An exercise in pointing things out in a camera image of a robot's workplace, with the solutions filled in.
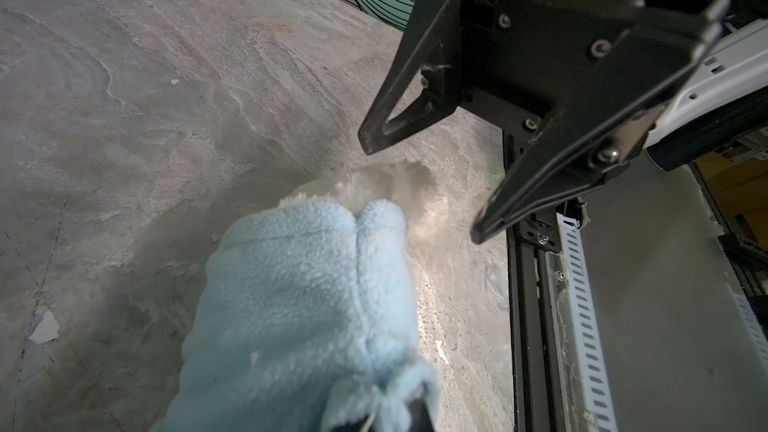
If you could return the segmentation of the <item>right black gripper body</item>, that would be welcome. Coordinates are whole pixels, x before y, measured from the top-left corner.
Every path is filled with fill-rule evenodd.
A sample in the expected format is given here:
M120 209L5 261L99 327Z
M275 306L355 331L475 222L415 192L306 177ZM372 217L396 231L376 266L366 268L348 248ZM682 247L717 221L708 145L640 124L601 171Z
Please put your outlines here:
M531 74L573 59L590 66L608 49L601 30L575 17L610 14L644 0L461 0L462 106L507 131L538 132L563 91ZM767 83L767 0L730 0L721 34L651 132L711 118Z

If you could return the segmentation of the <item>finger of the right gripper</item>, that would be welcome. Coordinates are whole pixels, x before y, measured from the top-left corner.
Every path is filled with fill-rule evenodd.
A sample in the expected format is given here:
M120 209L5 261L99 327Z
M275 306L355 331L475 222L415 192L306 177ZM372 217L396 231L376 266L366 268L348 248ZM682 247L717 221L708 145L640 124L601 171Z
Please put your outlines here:
M642 145L711 51L729 4L644 0L620 3L610 14L575 12L601 30L607 52L590 66L568 59L532 72L535 85L565 95L479 212L473 242L481 244L531 213L602 186Z
M459 105L461 0L416 0L391 67L358 131L383 151L448 117Z

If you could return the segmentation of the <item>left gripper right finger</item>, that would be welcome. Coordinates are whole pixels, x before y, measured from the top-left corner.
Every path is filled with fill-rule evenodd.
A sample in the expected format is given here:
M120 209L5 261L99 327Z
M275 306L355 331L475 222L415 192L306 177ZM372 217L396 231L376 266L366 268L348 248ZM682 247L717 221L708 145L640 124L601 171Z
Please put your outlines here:
M435 431L424 395L416 397L408 403L408 412L411 419L409 432Z

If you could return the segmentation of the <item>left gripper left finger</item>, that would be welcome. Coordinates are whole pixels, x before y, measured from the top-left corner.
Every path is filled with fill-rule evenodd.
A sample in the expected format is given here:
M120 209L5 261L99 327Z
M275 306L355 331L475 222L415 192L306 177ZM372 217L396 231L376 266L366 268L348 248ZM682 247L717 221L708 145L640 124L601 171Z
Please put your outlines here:
M332 432L368 432L369 417L362 418L356 422L340 424L332 429Z

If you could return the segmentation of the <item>light blue teddy hoodie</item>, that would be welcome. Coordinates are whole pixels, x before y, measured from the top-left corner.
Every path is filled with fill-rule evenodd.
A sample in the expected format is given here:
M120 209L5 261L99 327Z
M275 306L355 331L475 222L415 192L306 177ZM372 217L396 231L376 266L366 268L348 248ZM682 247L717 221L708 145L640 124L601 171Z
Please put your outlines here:
M379 200L353 213L311 201L245 216L224 233L182 346L159 431L408 431L440 388L420 351L407 220Z

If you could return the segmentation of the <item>white teddy bear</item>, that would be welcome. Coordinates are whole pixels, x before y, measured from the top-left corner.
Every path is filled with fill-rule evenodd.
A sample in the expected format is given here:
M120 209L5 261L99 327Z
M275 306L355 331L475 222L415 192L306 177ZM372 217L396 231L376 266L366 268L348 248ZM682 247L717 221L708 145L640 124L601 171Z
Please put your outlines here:
M327 201L357 213L379 200L393 202L402 209L411 243L434 243L441 235L449 210L448 198L434 172L420 161L375 163L330 179L318 179L299 186L279 205Z

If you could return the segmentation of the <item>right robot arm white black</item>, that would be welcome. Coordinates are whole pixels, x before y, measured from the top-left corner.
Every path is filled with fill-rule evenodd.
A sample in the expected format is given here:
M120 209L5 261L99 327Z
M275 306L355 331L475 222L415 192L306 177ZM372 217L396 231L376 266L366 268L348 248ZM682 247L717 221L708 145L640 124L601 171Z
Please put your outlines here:
M767 0L416 0L358 137L374 154L461 108L516 138L483 243L766 100Z

